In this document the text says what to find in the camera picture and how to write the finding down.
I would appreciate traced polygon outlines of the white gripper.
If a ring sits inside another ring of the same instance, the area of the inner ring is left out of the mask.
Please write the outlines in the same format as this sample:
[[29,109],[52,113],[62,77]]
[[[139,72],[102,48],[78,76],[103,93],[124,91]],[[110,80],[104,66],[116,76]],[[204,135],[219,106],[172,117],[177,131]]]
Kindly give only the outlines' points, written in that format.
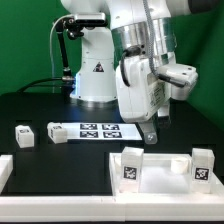
[[125,78],[129,83],[126,85],[120,68],[116,69],[120,115],[126,123],[142,122],[139,127],[145,143],[156,144],[157,131],[150,118],[157,112],[159,126],[168,127],[171,123],[168,100],[186,100],[196,85],[197,71],[189,65],[168,63],[157,68],[162,75],[159,79],[151,72],[148,59],[135,56],[124,60]]

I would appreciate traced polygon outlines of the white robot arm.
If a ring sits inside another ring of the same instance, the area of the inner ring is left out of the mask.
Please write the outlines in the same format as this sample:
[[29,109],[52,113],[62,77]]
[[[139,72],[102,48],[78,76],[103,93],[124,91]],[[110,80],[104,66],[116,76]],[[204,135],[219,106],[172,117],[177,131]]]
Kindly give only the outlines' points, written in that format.
[[93,107],[113,101],[147,144],[170,123],[170,101],[188,98],[197,70],[178,64],[171,19],[214,9],[221,0],[61,0],[81,35],[82,66],[71,97]]

